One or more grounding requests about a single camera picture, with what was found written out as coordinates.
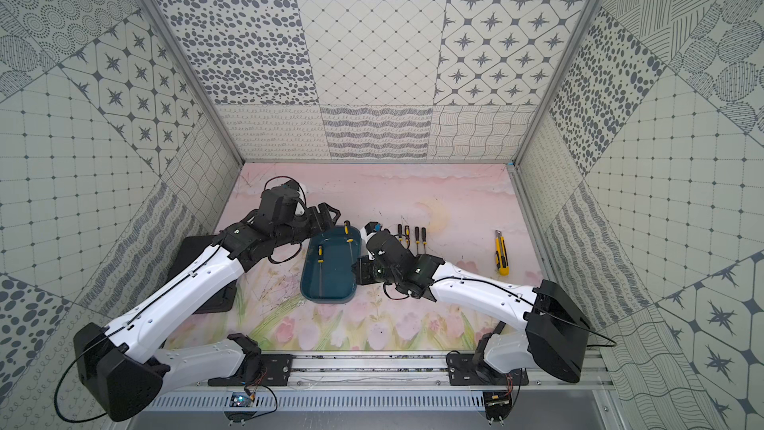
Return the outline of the teal plastic storage box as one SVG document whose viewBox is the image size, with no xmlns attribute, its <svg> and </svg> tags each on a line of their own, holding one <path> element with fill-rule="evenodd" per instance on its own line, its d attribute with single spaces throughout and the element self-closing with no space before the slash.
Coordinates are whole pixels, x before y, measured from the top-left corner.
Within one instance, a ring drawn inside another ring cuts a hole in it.
<svg viewBox="0 0 764 430">
<path fill-rule="evenodd" d="M 356 291 L 352 267 L 361 254 L 361 238 L 351 226 L 353 242 L 345 239 L 343 225 L 336 226 L 308 242 L 306 260 L 300 279 L 302 296 L 316 304 L 340 305 L 353 299 Z M 318 296 L 318 245 L 324 245 L 324 295 Z"/>
</svg>

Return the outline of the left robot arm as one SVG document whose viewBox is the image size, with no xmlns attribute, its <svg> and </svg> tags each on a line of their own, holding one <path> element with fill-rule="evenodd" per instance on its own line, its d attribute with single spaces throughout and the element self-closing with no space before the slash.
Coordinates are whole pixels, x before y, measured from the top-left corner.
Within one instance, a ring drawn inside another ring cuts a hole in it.
<svg viewBox="0 0 764 430">
<path fill-rule="evenodd" d="M 273 258 L 335 227 L 336 208 L 306 205 L 290 179 L 266 189 L 258 208 L 212 238 L 171 281 L 106 326 L 87 324 L 74 338 L 73 367 L 81 384 L 114 422 L 133 418 L 157 396 L 212 380 L 250 388 L 266 368 L 256 340 L 229 334 L 220 342 L 169 352 L 165 340 L 221 289 Z"/>
</svg>

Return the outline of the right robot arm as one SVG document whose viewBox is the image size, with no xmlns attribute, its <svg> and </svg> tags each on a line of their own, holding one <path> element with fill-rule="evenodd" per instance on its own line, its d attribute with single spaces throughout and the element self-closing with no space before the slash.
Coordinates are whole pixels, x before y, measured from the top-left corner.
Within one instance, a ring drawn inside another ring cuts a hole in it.
<svg viewBox="0 0 764 430">
<path fill-rule="evenodd" d="M 429 254 L 414 255 L 376 222 L 361 232 L 366 254 L 353 265 L 356 284 L 393 286 L 410 299 L 470 308 L 515 331 L 491 336 L 483 361 L 498 373 L 535 367 L 580 381 L 593 326 L 559 284 L 517 286 L 470 273 Z"/>
</svg>

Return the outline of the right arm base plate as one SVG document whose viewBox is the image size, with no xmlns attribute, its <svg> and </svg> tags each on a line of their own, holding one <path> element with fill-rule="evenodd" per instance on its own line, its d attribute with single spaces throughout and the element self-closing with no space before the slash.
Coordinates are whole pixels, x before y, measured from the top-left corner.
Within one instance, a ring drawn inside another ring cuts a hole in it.
<svg viewBox="0 0 764 430">
<path fill-rule="evenodd" d="M 451 386 L 507 386 L 529 385 L 527 372 L 514 369 L 509 374 L 499 373 L 484 362 L 474 363 L 474 354 L 462 354 L 452 350 L 446 354 L 446 364 Z"/>
</svg>

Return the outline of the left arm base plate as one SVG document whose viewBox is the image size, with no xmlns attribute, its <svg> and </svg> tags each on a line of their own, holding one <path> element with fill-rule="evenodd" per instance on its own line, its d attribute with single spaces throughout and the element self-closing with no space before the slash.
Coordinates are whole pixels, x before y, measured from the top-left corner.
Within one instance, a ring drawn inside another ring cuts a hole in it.
<svg viewBox="0 0 764 430">
<path fill-rule="evenodd" d="M 216 377 L 207 381 L 211 387 L 226 386 L 287 386 L 292 372 L 292 354 L 262 354 L 246 356 L 239 369 L 229 377 Z"/>
</svg>

